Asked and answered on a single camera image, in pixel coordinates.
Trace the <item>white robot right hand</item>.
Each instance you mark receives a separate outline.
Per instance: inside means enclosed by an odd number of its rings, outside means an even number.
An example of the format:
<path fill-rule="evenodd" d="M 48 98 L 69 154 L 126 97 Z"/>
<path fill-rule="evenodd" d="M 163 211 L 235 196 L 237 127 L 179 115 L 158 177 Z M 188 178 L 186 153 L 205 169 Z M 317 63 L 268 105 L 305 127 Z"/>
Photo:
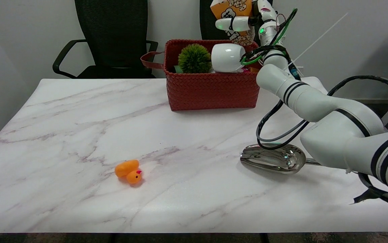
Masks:
<path fill-rule="evenodd" d="M 254 6 L 257 11 L 253 11 L 250 16 L 230 16 L 217 19 L 215 27 L 225 31 L 245 32 L 258 22 L 265 23 L 276 19 L 276 11 L 269 0 L 255 0 Z"/>

